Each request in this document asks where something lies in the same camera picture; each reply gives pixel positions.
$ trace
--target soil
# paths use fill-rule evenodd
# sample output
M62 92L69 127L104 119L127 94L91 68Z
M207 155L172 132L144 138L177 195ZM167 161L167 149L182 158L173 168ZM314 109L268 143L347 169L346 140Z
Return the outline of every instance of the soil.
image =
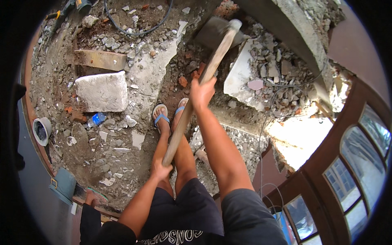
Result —
M212 54L212 50L200 46L193 38L213 11L222 18L240 19L243 22L241 31L246 35L255 35L252 29L252 24L255 22L236 5L228 5L227 2L227 0L223 1L222 5L216 8L220 4L219 0L208 2L175 1L169 18L158 29L143 37L123 35L110 21L106 21L107 15L103 10L103 0L93 7L90 13L99 18L92 28L82 29L82 17L75 11L69 15L68 20L55 33L50 31L54 24L53 20L44 22L40 33L42 42L35 46L33 53L29 96L37 116L47 117L52 123L53 133L50 139L55 145L55 149L50 147L50 157L53 169L65 167L75 175L81 186L92 187L106 195L109 199L106 208L111 211L122 211L149 177L149 163L152 160L159 133L154 129L152 123L147 121L150 115L143 116L145 121L138 122L135 127L121 130L114 130L114 126L108 126L108 120L94 128L86 128L81 123L71 121L70 107L72 110L84 111L84 105L78 100L73 86L75 79L90 74L112 72L72 65L72 51L76 49L107 50L96 38L101 34L108 38L113 37L121 45L137 44L141 41L148 42L148 40L151 44L161 42L160 39L165 33L178 29L180 20L187 21L186 35L178 44L177 55L166 66L166 75L163 77L160 94L155 103L165 104L169 111L168 118L172 119L178 102L189 96L191 73L187 72L187 66L192 61L197 62L198 65L200 62L207 64ZM142 10L142 6L145 4L149 4L149 7ZM155 26L165 16L169 7L164 0L154 0L153 3L135 0L132 4L125 0L109 0L107 5L108 9L112 9L112 17L113 15L118 16L120 27L125 25L135 31ZM136 9L136 12L130 15L129 11L122 10L127 5L130 10ZM159 5L163 7L162 10L157 8ZM191 8L188 15L182 13L182 9L186 7ZM138 28L134 28L133 15L139 17ZM192 53L192 56L187 58L185 57L186 53ZM221 123L258 135L265 114L223 93L223 83L229 73L230 64L237 55L238 48L229 50L218 67L216 93L210 102L210 108ZM185 76L188 81L185 87L178 83L180 76ZM235 108L228 106L228 103L233 100L236 101ZM88 119L93 114L84 113ZM115 123L120 122L124 117L123 113L108 113L108 119L114 119ZM196 126L197 120L194 116L185 132L187 139L191 138ZM108 134L106 141L101 138L100 132ZM69 143L70 135L75 138L76 144ZM143 138L141 146L135 144L137 137ZM130 151L120 153L116 148L127 148ZM211 195L216 194L218 187L216 180L211 177L212 171L206 169L206 166L199 160L196 161L196 166L202 183ZM253 173L252 168L255 165L249 166L249 172ZM122 174L122 176L114 177L115 173ZM110 186L100 183L102 180L110 180L111 178L114 178L114 183Z

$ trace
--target concrete beam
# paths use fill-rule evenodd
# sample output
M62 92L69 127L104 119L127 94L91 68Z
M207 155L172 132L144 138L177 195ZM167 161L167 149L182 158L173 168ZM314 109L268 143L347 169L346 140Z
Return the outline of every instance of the concrete beam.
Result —
M315 76L323 70L328 61L323 45L295 1L235 0L235 3L301 57ZM331 74L327 64L314 83L317 95L328 105L333 86Z

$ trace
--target wooden plank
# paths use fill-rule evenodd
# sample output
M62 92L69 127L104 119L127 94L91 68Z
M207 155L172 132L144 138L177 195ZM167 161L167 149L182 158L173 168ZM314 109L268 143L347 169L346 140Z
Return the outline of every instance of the wooden plank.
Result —
M72 197L72 200L73 200L74 202L76 202L77 204L83 206L84 200L81 199L80 197L78 197L78 196L73 196L73 197ZM103 209L103 208L100 208L100 207L95 207L95 209L98 210L101 214L103 214L103 215L105 215L105 216L108 216L108 217L120 218L120 215L121 215L121 214L119 214L119 213L114 213L114 212L107 211L107 210L105 210L105 209Z
M121 71L127 62L125 54L97 50L75 50L73 52L74 65L87 65L112 71Z

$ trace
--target concrete chunk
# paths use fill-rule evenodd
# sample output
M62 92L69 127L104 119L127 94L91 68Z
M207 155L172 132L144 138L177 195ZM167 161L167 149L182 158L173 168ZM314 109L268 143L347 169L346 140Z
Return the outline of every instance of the concrete chunk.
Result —
M75 80L76 94L86 105L84 112L120 112L128 105L125 71L83 76Z

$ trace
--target bucket handle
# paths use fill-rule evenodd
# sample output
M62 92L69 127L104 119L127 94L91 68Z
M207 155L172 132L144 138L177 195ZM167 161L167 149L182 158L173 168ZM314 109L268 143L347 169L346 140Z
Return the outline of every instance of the bucket handle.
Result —
M56 186L54 187L55 189L57 189L57 181L53 178L50 179L50 184L52 184L52 181L54 181L56 183Z

